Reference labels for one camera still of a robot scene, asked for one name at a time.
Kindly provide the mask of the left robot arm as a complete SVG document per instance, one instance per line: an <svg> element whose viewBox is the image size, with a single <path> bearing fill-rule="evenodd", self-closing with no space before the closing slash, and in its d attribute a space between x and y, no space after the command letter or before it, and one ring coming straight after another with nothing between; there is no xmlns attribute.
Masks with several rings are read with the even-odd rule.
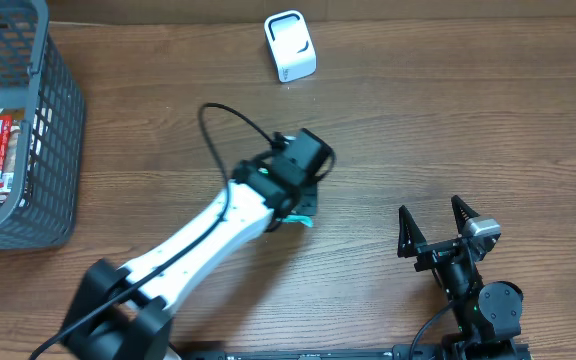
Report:
<svg viewBox="0 0 576 360"><path fill-rule="evenodd" d="M291 215L334 159L307 129L234 168L227 185L193 220L149 252L114 267L101 259L84 274L62 325L61 344L79 359L171 360L176 312L226 257Z"/></svg>

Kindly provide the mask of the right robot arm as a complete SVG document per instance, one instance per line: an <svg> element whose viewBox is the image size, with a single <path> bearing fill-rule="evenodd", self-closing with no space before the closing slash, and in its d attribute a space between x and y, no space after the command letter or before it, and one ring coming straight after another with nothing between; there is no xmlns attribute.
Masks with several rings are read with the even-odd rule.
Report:
<svg viewBox="0 0 576 360"><path fill-rule="evenodd" d="M395 359L518 360L531 357L529 346L517 344L524 295L512 282L486 284L476 263L497 244L501 226L482 216L459 196L451 198L458 235L428 243L405 206L398 210L397 255L414 258L418 272L429 270L446 295L448 304L418 330L409 345L393 347ZM425 332L444 314L454 314L458 331L438 344L420 343Z"/></svg>

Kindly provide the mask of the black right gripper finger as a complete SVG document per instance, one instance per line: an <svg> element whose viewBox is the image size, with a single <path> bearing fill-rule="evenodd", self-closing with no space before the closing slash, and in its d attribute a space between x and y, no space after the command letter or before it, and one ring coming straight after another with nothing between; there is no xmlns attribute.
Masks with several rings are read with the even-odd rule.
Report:
<svg viewBox="0 0 576 360"><path fill-rule="evenodd" d="M466 222L471 218L479 217L479 214L468 206L458 195L451 197L451 205L458 233L462 235Z"/></svg>
<svg viewBox="0 0 576 360"><path fill-rule="evenodd" d="M397 256L409 258L417 255L417 249L427 244L426 238L406 206L398 210L399 238Z"/></svg>

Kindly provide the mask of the teal snack packet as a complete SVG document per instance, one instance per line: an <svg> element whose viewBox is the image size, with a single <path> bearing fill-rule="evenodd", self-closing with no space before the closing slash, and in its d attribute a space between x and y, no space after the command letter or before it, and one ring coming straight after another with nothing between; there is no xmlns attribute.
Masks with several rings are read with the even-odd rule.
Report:
<svg viewBox="0 0 576 360"><path fill-rule="evenodd" d="M285 218L281 218L279 220L280 223L282 224L302 224L305 227L308 228L312 228L314 223L313 223L313 219L310 216L307 215L300 215L300 214L290 214L288 216L286 216Z"/></svg>

